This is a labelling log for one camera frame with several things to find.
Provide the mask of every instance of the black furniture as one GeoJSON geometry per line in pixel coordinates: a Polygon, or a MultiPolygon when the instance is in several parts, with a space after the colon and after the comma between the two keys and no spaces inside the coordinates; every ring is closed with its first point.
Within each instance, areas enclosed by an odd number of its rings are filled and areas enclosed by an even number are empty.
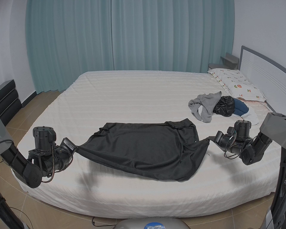
{"type": "Polygon", "coordinates": [[[0,119],[6,126],[14,115],[22,108],[14,80],[0,85],[0,119]]]}
{"type": "Polygon", "coordinates": [[[239,58],[236,56],[231,55],[230,53],[226,53],[225,57],[221,56],[221,60],[223,64],[208,64],[208,69],[214,68],[226,68],[226,69],[237,69],[239,58]]]}

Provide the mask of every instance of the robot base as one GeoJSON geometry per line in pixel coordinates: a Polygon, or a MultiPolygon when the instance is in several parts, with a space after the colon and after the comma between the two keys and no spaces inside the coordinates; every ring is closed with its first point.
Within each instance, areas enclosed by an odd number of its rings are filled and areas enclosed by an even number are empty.
{"type": "Polygon", "coordinates": [[[113,229],[190,229],[183,221],[175,218],[128,219],[113,229]]]}

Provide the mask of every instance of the blue sticker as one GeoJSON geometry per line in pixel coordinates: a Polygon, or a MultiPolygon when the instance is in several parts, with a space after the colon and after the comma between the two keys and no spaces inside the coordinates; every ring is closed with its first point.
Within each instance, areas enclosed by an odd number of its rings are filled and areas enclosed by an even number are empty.
{"type": "Polygon", "coordinates": [[[144,229],[166,229],[166,228],[165,228],[164,225],[161,224],[161,223],[153,222],[153,223],[147,224],[147,225],[144,227],[144,229]]]}

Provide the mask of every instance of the white pillow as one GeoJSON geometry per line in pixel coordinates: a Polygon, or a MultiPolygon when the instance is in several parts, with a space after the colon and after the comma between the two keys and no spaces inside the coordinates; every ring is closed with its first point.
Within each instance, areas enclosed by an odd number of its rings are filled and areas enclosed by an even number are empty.
{"type": "Polygon", "coordinates": [[[222,85],[224,90],[233,98],[260,102],[266,100],[263,93],[250,83],[239,70],[214,68],[209,70],[208,73],[211,73],[222,85]]]}

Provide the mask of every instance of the white wall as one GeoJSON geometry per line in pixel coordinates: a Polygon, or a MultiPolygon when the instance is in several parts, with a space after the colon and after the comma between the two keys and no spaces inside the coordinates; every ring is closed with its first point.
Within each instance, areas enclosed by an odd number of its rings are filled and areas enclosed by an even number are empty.
{"type": "Polygon", "coordinates": [[[0,0],[0,84],[14,79],[21,102],[35,91],[26,48],[26,6],[27,0],[0,0]]]}
{"type": "Polygon", "coordinates": [[[286,67],[286,0],[235,0],[234,56],[251,48],[286,67]]]}

